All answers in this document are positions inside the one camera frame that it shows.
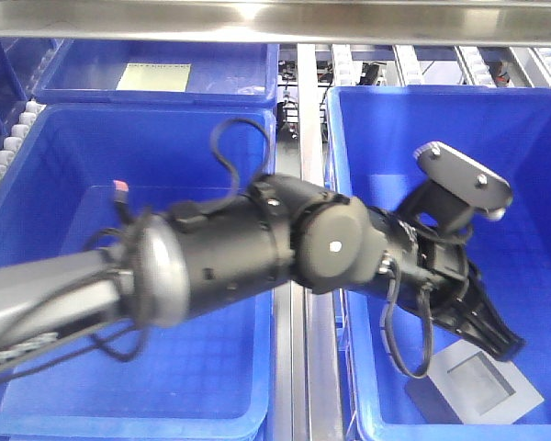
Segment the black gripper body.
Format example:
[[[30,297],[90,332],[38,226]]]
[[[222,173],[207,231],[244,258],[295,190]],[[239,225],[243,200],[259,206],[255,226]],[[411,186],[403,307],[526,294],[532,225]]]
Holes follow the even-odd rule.
[[[524,348],[525,341],[498,314],[467,256],[471,225],[463,234],[444,234],[383,209],[372,209],[371,221],[388,239],[382,265],[386,273],[371,282],[376,293],[388,288],[385,317],[400,307],[422,320],[425,339],[438,326],[498,361],[509,361]]]

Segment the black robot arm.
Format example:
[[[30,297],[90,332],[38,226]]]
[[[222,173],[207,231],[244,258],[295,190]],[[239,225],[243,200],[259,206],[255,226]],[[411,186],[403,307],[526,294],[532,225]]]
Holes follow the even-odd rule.
[[[471,188],[430,178],[388,211],[264,175],[243,194],[144,211],[111,229],[108,247],[91,238],[79,254],[0,267],[0,383],[15,366],[84,336],[129,361],[137,350],[118,351],[102,328],[126,322],[144,345],[153,326],[176,326],[288,281],[315,294],[343,288],[383,298],[382,334],[399,369],[394,311],[418,316],[417,377],[430,365],[434,327],[507,361],[523,339],[491,304],[466,244],[474,214],[503,211],[511,199],[498,179]]]

